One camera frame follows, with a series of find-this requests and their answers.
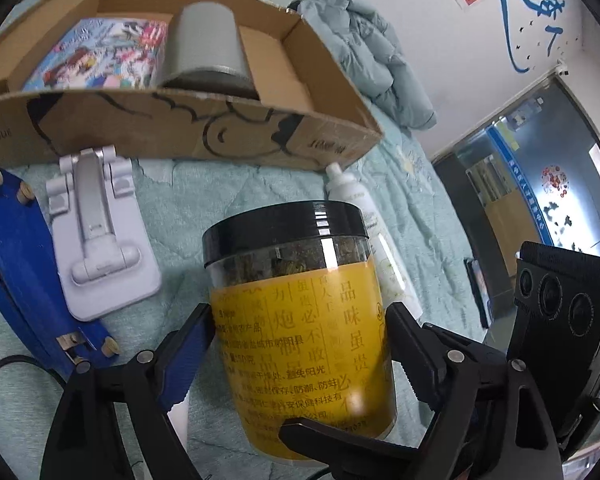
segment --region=black jar lid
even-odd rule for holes
[[[234,254],[308,238],[363,236],[362,213],[331,200],[288,202],[225,218],[202,235],[205,267]]]

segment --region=yellow label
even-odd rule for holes
[[[520,145],[518,144],[516,138],[513,136],[513,132],[509,130],[509,127],[505,123],[503,123],[502,121],[498,121],[496,123],[496,128],[498,129],[502,137],[504,137],[505,142],[514,152],[520,149]]]
[[[305,416],[376,437],[395,417],[394,376],[372,261],[211,291],[224,369],[249,441],[302,460],[278,439]]]

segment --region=security camera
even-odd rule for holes
[[[555,75],[569,75],[569,68],[567,67],[567,64],[561,59],[558,60],[558,65],[556,65],[555,67]]]

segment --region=cardboard box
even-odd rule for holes
[[[382,137],[360,94],[301,16],[261,0],[232,9],[260,101],[166,89],[21,92],[81,18],[169,21],[205,0],[42,0],[0,35],[0,165],[56,162],[115,144],[120,155],[207,158],[320,170]]]

